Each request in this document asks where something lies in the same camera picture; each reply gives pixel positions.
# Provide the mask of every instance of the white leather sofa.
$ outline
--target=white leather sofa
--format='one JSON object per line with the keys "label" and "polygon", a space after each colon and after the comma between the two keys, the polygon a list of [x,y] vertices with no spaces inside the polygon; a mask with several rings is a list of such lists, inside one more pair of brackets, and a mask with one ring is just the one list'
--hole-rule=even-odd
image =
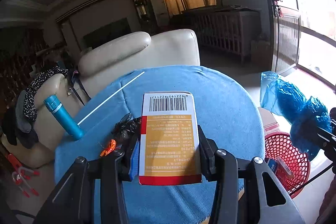
{"label": "white leather sofa", "polygon": [[[200,57],[194,31],[174,30],[150,36],[135,32],[112,40],[84,55],[78,64],[81,82],[91,97],[103,90],[118,77],[135,69],[167,65],[199,65]],[[64,129],[47,110],[43,101],[50,95],[57,95],[71,116],[83,107],[73,93],[68,92],[67,79],[57,74],[49,78],[37,91],[34,101],[38,110],[34,129],[39,143],[31,149],[8,143],[6,136],[1,141],[18,160],[32,168],[38,168],[53,160]],[[84,102],[87,97],[79,87],[77,92]]]}

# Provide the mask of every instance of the white rod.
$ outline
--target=white rod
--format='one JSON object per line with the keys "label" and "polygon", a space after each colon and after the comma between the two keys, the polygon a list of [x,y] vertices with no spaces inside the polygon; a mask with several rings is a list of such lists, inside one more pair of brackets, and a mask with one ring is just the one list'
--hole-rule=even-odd
{"label": "white rod", "polygon": [[130,83],[132,83],[135,79],[137,79],[140,75],[143,75],[145,72],[143,71],[142,73],[140,73],[138,76],[134,77],[132,80],[130,80],[130,82],[128,82],[127,84],[125,84],[124,86],[122,86],[120,89],[118,89],[115,93],[113,93],[110,97],[108,97],[105,101],[103,101],[100,105],[98,105],[94,110],[92,110],[89,114],[87,114],[79,123],[78,125],[80,125],[83,121],[85,121],[85,119],[90,116],[93,112],[95,112],[98,108],[100,108],[103,104],[105,104],[108,100],[110,100],[113,96],[115,96],[119,91],[121,91],[124,87],[128,86]]}

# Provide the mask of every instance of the barcode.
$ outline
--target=barcode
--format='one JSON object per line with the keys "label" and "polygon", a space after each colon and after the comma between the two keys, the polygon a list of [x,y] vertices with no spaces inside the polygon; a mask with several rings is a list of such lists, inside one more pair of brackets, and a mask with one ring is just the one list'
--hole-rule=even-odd
{"label": "barcode", "polygon": [[149,111],[183,111],[187,110],[187,102],[183,97],[166,97],[149,99]]}

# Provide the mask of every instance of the table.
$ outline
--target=table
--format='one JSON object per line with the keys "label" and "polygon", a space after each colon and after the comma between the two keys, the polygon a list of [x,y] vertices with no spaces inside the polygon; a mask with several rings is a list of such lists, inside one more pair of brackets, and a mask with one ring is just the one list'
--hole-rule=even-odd
{"label": "table", "polygon": [[[89,116],[81,128],[85,135],[73,141],[65,134],[55,152],[55,181],[61,179],[78,156],[99,157],[114,125],[127,113],[141,116],[144,92],[178,90],[194,95],[197,122],[207,138],[236,157],[264,157],[264,133],[258,109],[248,93],[233,79],[201,66],[166,66],[130,72],[115,80],[90,100],[75,117],[79,122],[103,100],[145,71]],[[130,223],[196,224],[210,212],[215,182],[203,177],[199,184],[179,186],[139,185],[137,177],[123,182]],[[100,181],[95,187],[95,223],[100,223]]]}

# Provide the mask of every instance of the plastic basket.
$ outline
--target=plastic basket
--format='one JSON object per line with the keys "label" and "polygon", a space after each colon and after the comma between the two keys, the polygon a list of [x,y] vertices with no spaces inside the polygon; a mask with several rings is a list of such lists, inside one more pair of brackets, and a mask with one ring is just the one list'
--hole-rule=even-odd
{"label": "plastic basket", "polygon": [[[308,180],[310,162],[307,154],[300,153],[292,145],[290,135],[286,132],[274,132],[265,136],[265,156],[276,160],[280,156],[294,173],[293,179],[287,179],[283,186],[289,194]],[[291,196],[296,197],[302,189]]]}

